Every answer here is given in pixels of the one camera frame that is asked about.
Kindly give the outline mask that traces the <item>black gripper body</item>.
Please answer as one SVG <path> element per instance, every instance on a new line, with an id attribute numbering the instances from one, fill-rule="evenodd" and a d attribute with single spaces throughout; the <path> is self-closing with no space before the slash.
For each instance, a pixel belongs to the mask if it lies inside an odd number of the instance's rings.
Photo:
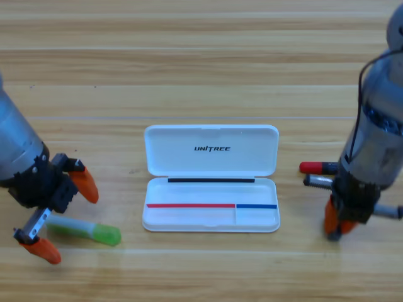
<path id="1" fill-rule="evenodd" d="M 79 160 L 64 153 L 52 160 L 48 153 L 34 158 L 34 163 L 24 172 L 17 172 L 8 179 L 8 193 L 23 207 L 36 208 L 37 212 L 22 229 L 16 229 L 16 237 L 36 237 L 39 218 L 47 210 L 64 213 L 78 193 L 78 188 L 67 174 L 79 170 Z"/>
<path id="2" fill-rule="evenodd" d="M 382 189 L 376 184 L 358 181 L 349 174 L 334 178 L 307 174 L 304 185 L 332 192 L 332 204 L 339 220 L 365 224 L 372 215 L 402 219 L 402 206 L 387 206 L 378 203 Z"/>

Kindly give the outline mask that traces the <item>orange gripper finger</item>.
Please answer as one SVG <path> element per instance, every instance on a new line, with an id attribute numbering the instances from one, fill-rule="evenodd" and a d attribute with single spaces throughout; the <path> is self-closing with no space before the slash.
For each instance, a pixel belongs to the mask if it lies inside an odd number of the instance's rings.
<path id="1" fill-rule="evenodd" d="M 343 220 L 340 222 L 340 231 L 342 234 L 348 234 L 351 232 L 358 223 L 356 221 L 348 221 L 348 220 Z"/>
<path id="2" fill-rule="evenodd" d="M 15 229 L 13 237 L 30 254 L 42 258 L 53 265 L 61 262 L 60 252 L 46 238 L 41 238 L 37 234 L 30 236 L 22 229 Z"/>
<path id="3" fill-rule="evenodd" d="M 327 237 L 340 237 L 338 213 L 333 205 L 333 196 L 330 195 L 324 212 L 324 233 Z"/>
<path id="4" fill-rule="evenodd" d="M 99 199 L 98 188 L 95 181 L 80 159 L 69 158 L 59 153 L 52 159 L 52 164 L 69 176 L 77 190 L 90 203 L 97 203 Z"/>

